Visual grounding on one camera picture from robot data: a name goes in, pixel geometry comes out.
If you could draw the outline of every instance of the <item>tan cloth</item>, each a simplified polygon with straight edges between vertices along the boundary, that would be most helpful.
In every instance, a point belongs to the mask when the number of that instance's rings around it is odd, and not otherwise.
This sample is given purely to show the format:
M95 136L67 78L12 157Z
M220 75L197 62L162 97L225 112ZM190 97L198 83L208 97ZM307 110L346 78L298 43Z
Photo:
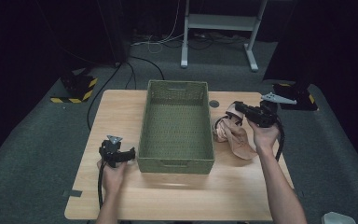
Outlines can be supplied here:
M216 142L228 141L232 152L244 160L250 160L257 156L255 150L249 145L247 132L241 127L243 115L239 115L232 105L226 113L228 115L234 113L237 116L225 116L215 123L213 126L214 140Z

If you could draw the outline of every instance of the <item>dark background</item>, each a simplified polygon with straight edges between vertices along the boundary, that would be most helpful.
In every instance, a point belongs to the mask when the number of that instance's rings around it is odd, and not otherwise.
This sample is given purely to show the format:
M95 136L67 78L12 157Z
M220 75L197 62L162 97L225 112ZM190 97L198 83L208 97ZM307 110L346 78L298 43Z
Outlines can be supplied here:
M0 1L0 146L60 76L93 66L62 48L95 63L115 60L95 1L39 2ZM171 32L176 1L126 2L125 24L137 35ZM251 15L258 3L192 1L191 10ZM183 32L184 5L175 35ZM271 0L257 40L280 41L265 79L311 77L358 152L358 0Z

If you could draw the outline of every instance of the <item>wire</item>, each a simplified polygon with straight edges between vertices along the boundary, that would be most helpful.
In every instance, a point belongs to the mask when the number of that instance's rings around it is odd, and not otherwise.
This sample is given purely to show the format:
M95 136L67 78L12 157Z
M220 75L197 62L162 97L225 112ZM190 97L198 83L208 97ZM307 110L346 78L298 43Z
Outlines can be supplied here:
M54 31L53 31L53 29L51 28L50 23L48 22L48 18L46 18L45 13L43 13L43 9L42 9L42 7L40 6L39 2L38 2L37 0L34 0L34 1L36 2L37 7L39 8L39 11L40 11L40 14L42 15L43 21L45 22L46 26L48 27L48 30L51 32L51 35L52 35L52 37L53 37L53 39L54 39L54 42L56 43L56 45L57 45L60 49L62 49L62 50L63 50L64 52L66 52L67 54L69 54L69 55L71 55L71 56L73 56L73 57L75 57L75 58L78 58L78 59L80 59L80 60L82 60L82 61L84 61L84 62L86 62L86 63L92 63L92 64L100 65L100 66L112 66L112 64L96 63L96 62L90 61L90 60L85 59L85 58L82 58L82 57L80 57L80 56L78 56L78 55L72 53L72 52L69 51L68 49L64 48L64 47L60 44L60 42L57 40L57 37L55 36Z
M159 50L158 50L158 51L152 51L152 50L150 49L150 44L147 44L147 50L149 50L150 53L160 53L160 52L162 52L162 46L161 46L160 43L158 43L158 46L159 46Z
M210 33L206 33L206 35L208 36L202 36L202 35L197 35L194 40L197 42L206 42L208 40L213 41L216 44L237 44L237 43L242 43L246 41L245 37L236 37L236 38L231 38L228 37L226 35L220 35L220 36L212 36Z
M148 62L148 63L151 63L153 64L158 70L159 70L159 73L161 74L161 79L162 80L165 80L165 76L162 74L162 71L161 69L155 64L155 63L152 63L150 62L149 60L147 59L143 59L143 58L138 58L138 57L135 57L135 56L130 56L130 58L134 58L134 59L138 59L138 60L142 60L142 61L145 61L145 62Z
M207 49L207 48L209 48L209 47L214 43L213 38L211 38L211 39L205 39L205 41L202 41L202 42L207 42L208 40L210 40L211 42L210 42L206 47L199 48L199 49L198 49L198 48L194 48L194 47L192 47L192 46L189 45L189 44L187 44L187 45L188 45L188 47L191 48L191 49L196 49L196 50Z
M183 41L181 40L176 40L176 42L180 42L181 44L180 45L177 45L177 46L170 46L166 43L163 43L162 45L164 45L165 47L167 48L170 48L170 49L178 49L178 48L181 48L182 47L182 44L183 44Z
M201 13L201 11L202 11L202 9L203 9L204 3L205 3L205 0L202 0L201 6L200 6L200 9L199 9L199 14Z
M103 169L106 162L102 160L100 172L98 174L98 201L100 203L100 209L103 207Z
M178 0L178 6L176 7L176 16L175 16L175 22L174 22L174 24L173 24L172 31L171 31L171 33L170 33L167 37L165 37L165 39L162 39L162 40L157 41L157 42L150 42L150 39L151 39L151 37L152 37L152 35L151 35L151 36L149 37L149 41L133 43L132 46L137 46L137 45L141 45L141 44L148 44L148 45L150 45L150 44L161 44L161 43L165 43L165 42L171 41L171 40L173 40L173 39L175 39L175 38L178 38L178 37L182 36L183 34L181 34L181 35L179 35L179 36L177 36L177 37L171 38L173 32L175 31L176 23L177 23L177 21L178 21L179 6L180 6L180 0Z
M111 40L110 35L109 35L109 32L108 32L108 30L107 30L107 26L106 26L105 19L104 19L104 17L103 17L103 12L102 12L102 10L101 10L100 1L97 1L97 3L98 3L98 9L100 9L101 18L103 19L103 28L104 28L104 30L106 31L107 37L109 38L109 40ZM108 41L108 42L109 42L109 46L110 46L110 50L111 50L111 52L112 52L112 55L115 55L115 51L113 50L112 42L111 42L111 41Z
M89 130L91 131L91 125L90 125L90 111L92 108L92 105L95 102L95 99L97 99L97 96L101 93L101 91L103 90L103 88L106 86L106 84L115 76L115 74L118 72L118 70L120 69L122 63L117 67L116 71L112 74L112 76L103 84L103 86L98 90L97 94L94 96L94 98L91 101L91 104L89 105L89 110L87 111L87 126L89 127Z
M278 151L277 151L277 155L275 156L275 159L278 161L281 154L282 154L282 150L283 150L283 144L284 144L284 131L283 131L283 125L281 122L281 119L278 117L277 121L276 121L277 125L278 125L278 130L280 132L280 140L279 140L279 147L278 147Z
M126 63L126 64L130 66L132 73L131 73L130 79L128 80L128 82L126 84L125 90L127 89L130 81L132 80L132 76L133 76L133 82L135 84L135 89L136 89L136 75L135 75L135 72L133 71L133 67L132 67L132 65L130 63Z

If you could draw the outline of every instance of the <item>hand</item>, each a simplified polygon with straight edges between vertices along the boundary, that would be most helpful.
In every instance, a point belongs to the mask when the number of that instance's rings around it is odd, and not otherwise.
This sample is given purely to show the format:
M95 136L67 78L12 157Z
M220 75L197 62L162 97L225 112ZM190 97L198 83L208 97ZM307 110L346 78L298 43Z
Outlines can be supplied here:
M97 162L98 169L101 169L102 161ZM127 162L122 162L118 168L112 168L108 163L103 168L103 187L106 194L117 194L123 182L124 170Z
M260 128L255 123L248 120L249 125L254 131L254 141L257 153L272 154L272 147L277 140L279 130L276 124L269 128Z

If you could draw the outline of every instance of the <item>green basket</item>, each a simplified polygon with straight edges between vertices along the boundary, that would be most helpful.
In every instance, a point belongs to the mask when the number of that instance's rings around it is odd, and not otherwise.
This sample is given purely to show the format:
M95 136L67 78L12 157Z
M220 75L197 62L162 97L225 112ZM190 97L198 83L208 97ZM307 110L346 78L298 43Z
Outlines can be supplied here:
M150 80L139 141L145 173L201 174L214 163L206 82Z

